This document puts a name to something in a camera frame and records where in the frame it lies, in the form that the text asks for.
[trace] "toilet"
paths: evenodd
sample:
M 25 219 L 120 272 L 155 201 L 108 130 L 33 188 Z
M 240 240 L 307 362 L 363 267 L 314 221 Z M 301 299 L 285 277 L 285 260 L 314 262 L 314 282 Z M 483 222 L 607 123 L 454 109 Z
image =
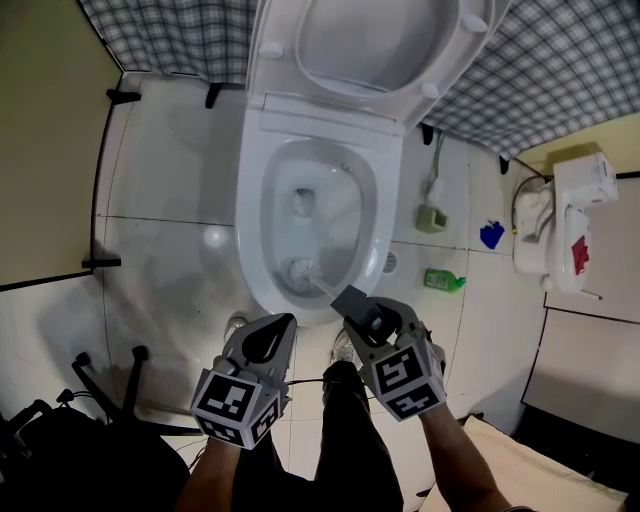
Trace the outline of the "toilet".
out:
M 287 282 L 317 261 L 369 294 L 387 258 L 404 136 L 471 64 L 508 0 L 258 4 L 236 198 L 240 264 L 258 303 L 302 326 L 332 297 Z
M 616 174 L 604 154 L 553 166 L 553 180 L 515 198 L 516 272 L 540 276 L 544 291 L 601 299 L 586 290 L 592 251 L 587 208 L 618 199 Z

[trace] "shoe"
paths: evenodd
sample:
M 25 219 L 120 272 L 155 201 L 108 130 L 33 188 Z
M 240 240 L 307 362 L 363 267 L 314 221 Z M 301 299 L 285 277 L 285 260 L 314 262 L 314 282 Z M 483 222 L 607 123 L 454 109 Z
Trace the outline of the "shoe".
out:
M 333 344 L 330 365 L 336 361 L 348 361 L 353 363 L 357 370 L 362 368 L 362 361 L 360 360 L 353 343 L 351 343 L 347 331 L 344 329 L 338 333 L 336 342 Z
M 242 318 L 241 316 L 231 317 L 231 319 L 229 319 L 229 322 L 227 322 L 227 329 L 224 331 L 224 344 L 227 344 L 234 332 L 240 329 L 240 327 L 244 327 L 248 323 L 249 322 L 247 322 L 247 320 L 245 318 Z

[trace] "toilet lid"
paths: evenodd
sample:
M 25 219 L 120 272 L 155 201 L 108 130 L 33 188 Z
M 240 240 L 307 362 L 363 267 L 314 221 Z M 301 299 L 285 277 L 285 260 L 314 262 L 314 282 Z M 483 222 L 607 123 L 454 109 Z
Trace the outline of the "toilet lid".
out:
M 269 95 L 294 97 L 366 113 L 368 124 L 378 119 L 374 129 L 404 135 L 471 64 L 508 3 L 263 0 L 250 105 L 268 108 Z

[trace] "cleaning product bottle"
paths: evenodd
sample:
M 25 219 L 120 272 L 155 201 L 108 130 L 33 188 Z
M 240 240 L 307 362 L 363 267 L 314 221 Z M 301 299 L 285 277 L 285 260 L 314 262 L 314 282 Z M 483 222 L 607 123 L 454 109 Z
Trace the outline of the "cleaning product bottle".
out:
M 464 277 L 456 278 L 453 272 L 428 268 L 424 273 L 424 285 L 427 288 L 455 293 L 466 283 Z

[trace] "checkered curtain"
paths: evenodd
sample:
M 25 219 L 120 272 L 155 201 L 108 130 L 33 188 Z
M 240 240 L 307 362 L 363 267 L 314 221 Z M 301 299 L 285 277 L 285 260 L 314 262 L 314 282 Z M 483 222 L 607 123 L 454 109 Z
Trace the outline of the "checkered curtain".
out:
M 245 82 L 257 0 L 80 2 L 127 70 Z M 634 112 L 640 112 L 637 0 L 514 0 L 425 121 L 511 158 Z

